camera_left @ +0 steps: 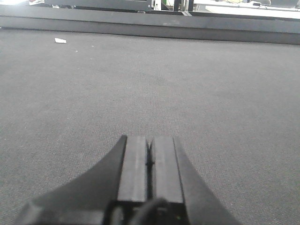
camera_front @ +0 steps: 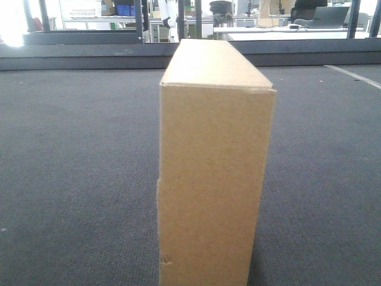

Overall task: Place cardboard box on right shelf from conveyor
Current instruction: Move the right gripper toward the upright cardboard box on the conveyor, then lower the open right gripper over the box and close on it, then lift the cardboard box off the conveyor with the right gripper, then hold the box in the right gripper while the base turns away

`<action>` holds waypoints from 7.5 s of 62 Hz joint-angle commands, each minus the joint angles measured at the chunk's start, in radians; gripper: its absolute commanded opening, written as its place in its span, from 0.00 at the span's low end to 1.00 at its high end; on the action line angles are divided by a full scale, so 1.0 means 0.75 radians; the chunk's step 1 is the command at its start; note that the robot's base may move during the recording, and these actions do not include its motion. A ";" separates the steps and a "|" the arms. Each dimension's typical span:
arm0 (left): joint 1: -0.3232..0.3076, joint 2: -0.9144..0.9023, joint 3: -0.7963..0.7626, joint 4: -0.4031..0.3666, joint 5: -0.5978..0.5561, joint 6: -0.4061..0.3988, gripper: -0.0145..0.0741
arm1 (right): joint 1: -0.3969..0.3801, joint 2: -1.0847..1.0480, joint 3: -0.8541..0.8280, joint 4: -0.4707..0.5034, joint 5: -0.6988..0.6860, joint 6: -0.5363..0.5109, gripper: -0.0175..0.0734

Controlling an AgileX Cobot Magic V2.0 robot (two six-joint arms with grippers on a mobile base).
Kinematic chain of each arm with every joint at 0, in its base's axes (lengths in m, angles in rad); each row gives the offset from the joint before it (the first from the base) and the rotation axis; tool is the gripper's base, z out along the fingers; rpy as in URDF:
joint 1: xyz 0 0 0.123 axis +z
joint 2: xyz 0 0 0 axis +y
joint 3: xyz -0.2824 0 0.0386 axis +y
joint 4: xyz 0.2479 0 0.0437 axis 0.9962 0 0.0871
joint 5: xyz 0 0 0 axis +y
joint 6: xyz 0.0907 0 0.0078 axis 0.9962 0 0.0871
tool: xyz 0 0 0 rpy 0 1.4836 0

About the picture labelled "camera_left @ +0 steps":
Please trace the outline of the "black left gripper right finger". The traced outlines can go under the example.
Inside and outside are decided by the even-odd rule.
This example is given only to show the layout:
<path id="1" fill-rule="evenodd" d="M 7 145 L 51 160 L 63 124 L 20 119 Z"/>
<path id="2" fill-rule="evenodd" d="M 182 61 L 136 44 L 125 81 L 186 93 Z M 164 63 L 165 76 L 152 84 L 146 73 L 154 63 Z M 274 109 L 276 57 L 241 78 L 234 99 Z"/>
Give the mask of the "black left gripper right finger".
<path id="1" fill-rule="evenodd" d="M 177 225 L 239 225 L 188 159 L 177 138 L 156 136 L 151 143 L 153 197 L 166 199 Z"/>

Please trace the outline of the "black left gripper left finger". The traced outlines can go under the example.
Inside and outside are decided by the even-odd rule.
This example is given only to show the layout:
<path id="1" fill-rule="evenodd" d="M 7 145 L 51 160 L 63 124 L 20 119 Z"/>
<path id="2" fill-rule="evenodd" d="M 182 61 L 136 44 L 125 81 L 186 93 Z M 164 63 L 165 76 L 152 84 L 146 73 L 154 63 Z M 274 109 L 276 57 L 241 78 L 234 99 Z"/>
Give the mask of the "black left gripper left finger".
<path id="1" fill-rule="evenodd" d="M 147 201 L 147 144 L 123 135 L 93 167 L 30 200 L 17 225 L 127 225 Z"/>

